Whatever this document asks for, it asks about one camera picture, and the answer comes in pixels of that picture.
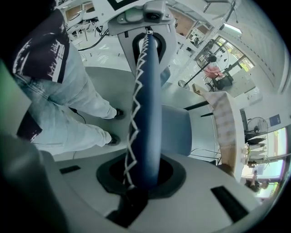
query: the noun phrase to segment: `jeans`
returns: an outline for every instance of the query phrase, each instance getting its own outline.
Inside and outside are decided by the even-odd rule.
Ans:
[[[80,123],[60,108],[69,106],[104,119],[112,119],[116,115],[116,109],[95,91],[80,54],[72,44],[62,83],[27,76],[14,78],[32,100],[28,111],[43,130],[32,142],[39,150],[55,155],[85,150],[94,145],[102,147],[111,141],[108,132]]]

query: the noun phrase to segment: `glass window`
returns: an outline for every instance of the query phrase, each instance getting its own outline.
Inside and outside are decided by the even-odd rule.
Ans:
[[[244,57],[240,61],[240,65],[243,69],[245,69],[246,72],[248,72],[251,68],[254,67],[254,64],[247,57]]]
[[[268,188],[261,189],[258,193],[256,193],[257,198],[270,198],[274,195],[276,189],[278,188],[278,183],[269,183]]]
[[[217,37],[215,38],[215,41],[218,41],[219,38],[221,38],[219,35],[217,35]]]
[[[244,54],[234,47],[231,43],[226,43],[225,45],[227,51],[232,54],[237,60],[240,59]]]
[[[262,172],[258,174],[258,179],[271,179],[271,178],[280,177],[282,168],[283,168],[283,160],[278,160],[276,162],[264,164]],[[244,168],[242,169],[241,176],[244,178],[252,178],[255,170],[258,170],[258,167],[251,168],[248,166],[244,166]]]
[[[224,44],[224,42],[226,42],[226,40],[223,39],[222,37],[220,37],[220,38],[218,39],[218,41],[217,41],[217,43],[218,43],[220,46],[222,46],[222,45]]]
[[[282,128],[277,131],[274,131],[274,134],[275,134],[275,137],[277,139],[277,144],[278,144],[278,150],[277,150],[277,153],[274,154],[274,156],[287,154],[288,146],[287,146],[286,128]]]

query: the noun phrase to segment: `white table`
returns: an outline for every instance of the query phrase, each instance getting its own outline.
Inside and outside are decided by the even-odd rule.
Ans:
[[[225,91],[202,92],[201,95],[213,108],[221,162],[228,164],[235,179],[240,181],[245,159],[245,134],[240,109]]]

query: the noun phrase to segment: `chair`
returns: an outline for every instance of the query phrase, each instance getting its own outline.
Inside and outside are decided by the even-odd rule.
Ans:
[[[162,105],[162,150],[188,156],[192,147],[189,112]]]

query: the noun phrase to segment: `blue sign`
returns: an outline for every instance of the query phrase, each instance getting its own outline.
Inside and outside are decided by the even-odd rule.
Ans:
[[[280,115],[270,117],[270,125],[275,126],[281,124]]]

